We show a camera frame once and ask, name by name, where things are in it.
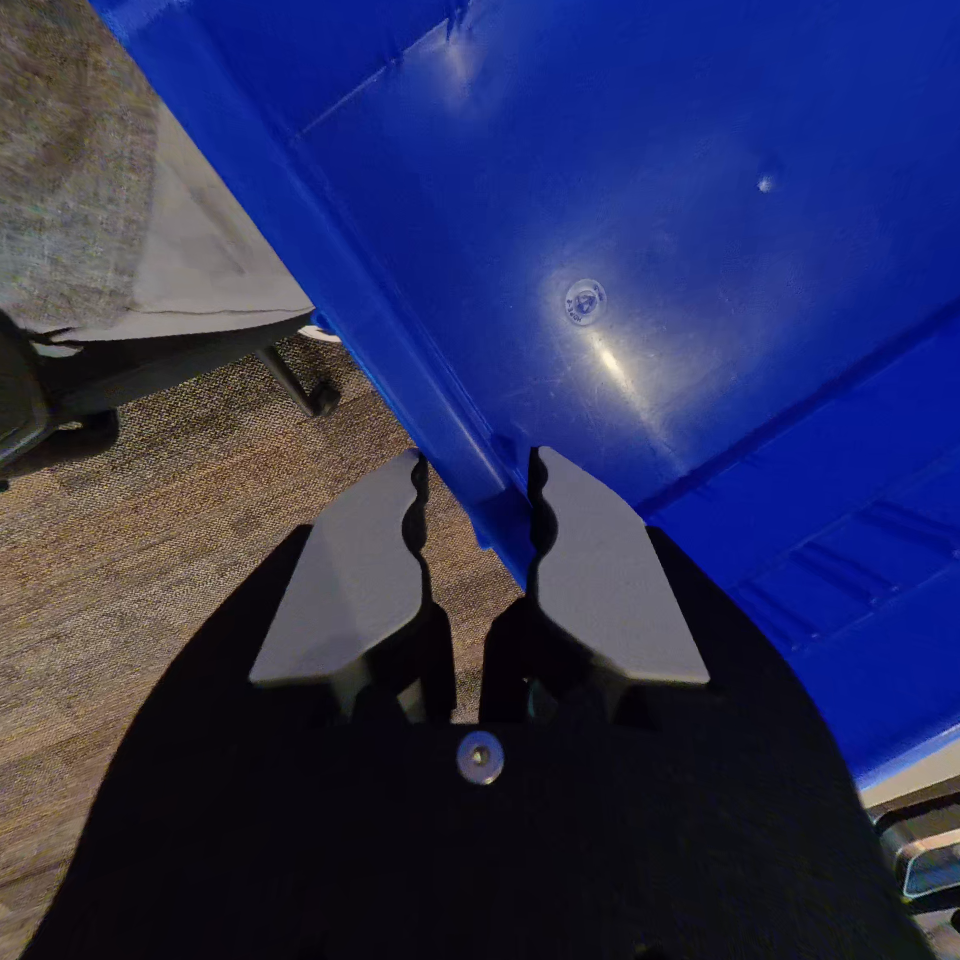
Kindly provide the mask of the grey fabric seat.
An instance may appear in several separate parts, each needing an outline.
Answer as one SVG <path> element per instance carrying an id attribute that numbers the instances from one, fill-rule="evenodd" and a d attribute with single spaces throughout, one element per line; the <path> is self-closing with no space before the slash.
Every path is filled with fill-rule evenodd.
<path id="1" fill-rule="evenodd" d="M 313 304 L 89 2 L 1 4 L 2 312 L 42 354 Z"/>

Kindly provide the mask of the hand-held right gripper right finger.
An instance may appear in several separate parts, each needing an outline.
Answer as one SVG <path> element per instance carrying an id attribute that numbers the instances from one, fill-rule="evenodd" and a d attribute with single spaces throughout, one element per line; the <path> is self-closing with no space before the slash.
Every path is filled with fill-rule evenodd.
<path id="1" fill-rule="evenodd" d="M 546 618 L 628 680 L 706 686 L 709 670 L 642 518 L 553 448 L 535 459 L 556 528 L 534 575 Z"/>

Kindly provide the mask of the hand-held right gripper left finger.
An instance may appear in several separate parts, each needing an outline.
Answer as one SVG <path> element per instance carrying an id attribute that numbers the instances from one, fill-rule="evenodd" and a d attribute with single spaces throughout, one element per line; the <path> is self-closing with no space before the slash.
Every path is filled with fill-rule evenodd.
<path id="1" fill-rule="evenodd" d="M 327 681 L 411 625 L 430 600 L 428 464 L 414 448 L 318 514 L 248 674 L 258 687 Z"/>

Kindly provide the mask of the blue plastic bin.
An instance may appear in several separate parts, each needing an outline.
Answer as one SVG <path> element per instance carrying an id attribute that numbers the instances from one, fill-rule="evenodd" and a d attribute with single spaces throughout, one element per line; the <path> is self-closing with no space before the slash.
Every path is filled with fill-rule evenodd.
<path id="1" fill-rule="evenodd" d="M 93 6 L 517 582 L 549 446 L 958 741 L 958 2 Z"/>

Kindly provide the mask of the dark chair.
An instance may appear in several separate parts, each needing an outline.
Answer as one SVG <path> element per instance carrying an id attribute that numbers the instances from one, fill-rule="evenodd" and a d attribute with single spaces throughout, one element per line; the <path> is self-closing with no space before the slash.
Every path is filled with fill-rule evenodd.
<path id="1" fill-rule="evenodd" d="M 44 381 L 42 357 L 27 335 L 1 314 L 1 492 L 13 481 L 111 449 L 118 439 L 115 410 L 60 410 Z"/>

